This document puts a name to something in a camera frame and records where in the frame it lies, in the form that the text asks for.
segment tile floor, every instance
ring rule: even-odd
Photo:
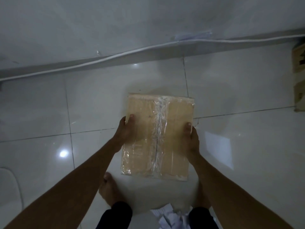
[[[194,97],[194,125],[206,159],[294,228],[304,228],[305,114],[292,107],[293,45],[4,82],[0,228],[114,134],[128,92]],[[137,214],[130,228],[158,228],[143,213],[150,208],[192,203],[197,184],[192,166],[187,182],[162,181],[121,175],[120,160],[118,153],[108,170]],[[81,228],[95,228],[107,208],[97,194]]]

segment white cord on floor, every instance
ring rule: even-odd
[[[17,181],[17,178],[16,178],[15,174],[13,173],[13,171],[11,171],[9,168],[6,168],[6,167],[0,167],[0,169],[4,169],[4,170],[9,171],[13,175],[13,177],[15,178],[17,188],[18,188],[18,192],[19,192],[19,196],[20,196],[20,201],[21,201],[21,210],[23,210],[24,209],[24,201],[23,201],[23,198],[22,198],[22,195],[21,195],[20,185]]]
[[[33,75],[40,75],[40,74],[45,74],[45,73],[57,72],[57,71],[70,70],[70,69],[74,69],[74,68],[78,68],[78,67],[88,66],[88,65],[104,62],[104,61],[107,61],[107,60],[115,59],[115,58],[122,57],[122,56],[125,56],[125,55],[130,55],[130,54],[138,53],[138,52],[141,52],[141,51],[146,51],[146,50],[149,50],[149,49],[155,49],[155,48],[159,48],[159,47],[170,46],[170,45],[174,45],[174,44],[182,44],[182,43],[187,43],[187,42],[216,42],[216,43],[267,42],[267,41],[273,41],[273,40],[278,40],[278,39],[301,38],[301,37],[305,37],[305,34],[287,35],[287,36],[279,36],[279,37],[264,38],[264,39],[238,39],[238,40],[186,39],[186,40],[181,40],[181,41],[167,42],[167,43],[163,43],[163,44],[143,47],[143,48],[139,48],[139,49],[136,49],[136,50],[131,50],[131,51],[119,53],[119,54],[116,54],[116,55],[108,56],[108,57],[103,58],[103,59],[82,63],[82,64],[79,64],[79,65],[68,66],[68,67],[52,69],[52,70],[39,71],[39,72],[34,72],[34,73],[29,73],[29,74],[14,76],[14,77],[6,77],[6,78],[0,79],[0,81],[23,78],[23,77],[29,77],[29,76],[33,76]]]

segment black pants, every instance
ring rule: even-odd
[[[127,229],[132,219],[132,209],[125,202],[115,203],[102,215],[96,229]],[[189,213],[191,229],[218,229],[208,209],[196,207]]]

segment person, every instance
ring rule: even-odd
[[[5,228],[75,229],[98,190],[111,209],[102,215],[97,228],[128,228],[132,209],[106,170],[134,128],[135,116],[131,114],[127,123],[123,117],[114,136],[100,150],[25,208]],[[198,135],[191,123],[185,125],[181,143],[185,156],[196,170],[202,194],[198,195],[197,205],[189,214],[192,229],[217,228],[208,212],[211,204],[224,229],[292,228],[200,155]]]

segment forearm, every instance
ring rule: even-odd
[[[21,212],[6,228],[77,228],[90,207],[103,176],[122,143],[108,141]]]
[[[203,189],[220,223],[228,228],[292,228],[240,186],[210,165],[199,153],[191,155]]]

